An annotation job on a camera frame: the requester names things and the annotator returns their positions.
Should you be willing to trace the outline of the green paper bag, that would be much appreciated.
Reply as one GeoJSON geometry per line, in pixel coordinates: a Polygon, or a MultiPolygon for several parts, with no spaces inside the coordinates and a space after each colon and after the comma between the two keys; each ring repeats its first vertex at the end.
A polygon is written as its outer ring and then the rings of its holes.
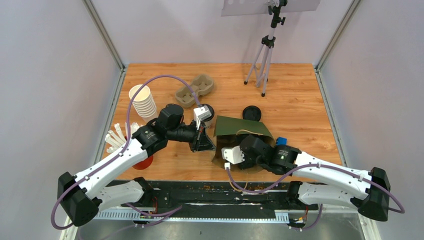
{"type": "MultiPolygon", "coordinates": [[[[276,141],[266,125],[260,121],[247,120],[219,115],[216,117],[212,141],[216,150],[210,154],[210,162],[214,167],[224,169],[227,159],[223,156],[224,148],[233,148],[249,135],[253,135],[270,146],[276,141]]],[[[235,181],[244,187],[259,182],[258,175],[264,169],[256,164],[254,159],[245,157],[242,162],[231,165],[231,174],[235,181]]]]}

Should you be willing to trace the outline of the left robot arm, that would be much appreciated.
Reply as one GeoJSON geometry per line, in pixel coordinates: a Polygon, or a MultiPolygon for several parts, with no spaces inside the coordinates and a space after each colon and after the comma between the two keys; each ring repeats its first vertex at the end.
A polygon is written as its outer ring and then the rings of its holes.
{"type": "Polygon", "coordinates": [[[157,118],[139,127],[126,143],[100,162],[74,175],[63,173],[58,178],[54,209],[61,206],[72,225],[81,227],[111,207],[135,202],[149,206],[153,193],[144,178],[108,185],[127,169],[164,149],[169,141],[188,143],[193,153],[214,151],[216,146],[206,131],[206,122],[213,117],[211,107],[196,107],[193,115],[191,123],[185,124],[183,108],[170,103],[157,118]]]}

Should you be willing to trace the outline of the white paper coffee cup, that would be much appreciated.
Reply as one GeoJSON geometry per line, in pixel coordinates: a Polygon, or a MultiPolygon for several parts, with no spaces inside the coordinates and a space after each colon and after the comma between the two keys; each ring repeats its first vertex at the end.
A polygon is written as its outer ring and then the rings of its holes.
{"type": "Polygon", "coordinates": [[[205,128],[209,129],[213,125],[213,120],[211,119],[211,120],[205,121],[204,124],[205,124],[205,128]]]}

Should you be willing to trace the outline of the black plastic cup lid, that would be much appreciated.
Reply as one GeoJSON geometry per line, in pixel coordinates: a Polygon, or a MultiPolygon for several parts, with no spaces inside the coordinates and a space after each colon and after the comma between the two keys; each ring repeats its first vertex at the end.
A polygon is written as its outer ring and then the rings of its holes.
{"type": "Polygon", "coordinates": [[[211,120],[214,118],[214,116],[215,116],[215,110],[214,110],[214,108],[213,108],[211,105],[209,105],[209,104],[206,104],[206,106],[207,106],[207,108],[208,108],[208,110],[209,110],[209,112],[210,112],[210,116],[207,118],[207,121],[211,121],[211,120]]]}

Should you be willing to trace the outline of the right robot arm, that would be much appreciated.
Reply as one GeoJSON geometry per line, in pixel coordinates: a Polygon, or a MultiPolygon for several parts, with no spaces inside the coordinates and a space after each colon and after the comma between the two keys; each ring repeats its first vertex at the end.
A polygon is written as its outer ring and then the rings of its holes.
{"type": "Polygon", "coordinates": [[[294,189],[285,195],[292,209],[303,204],[328,204],[357,209],[375,221],[388,221],[391,185],[382,168],[368,171],[336,165],[289,145],[271,146],[253,135],[244,138],[239,149],[247,160],[275,175],[295,175],[322,183],[318,187],[292,184],[294,189]]]}

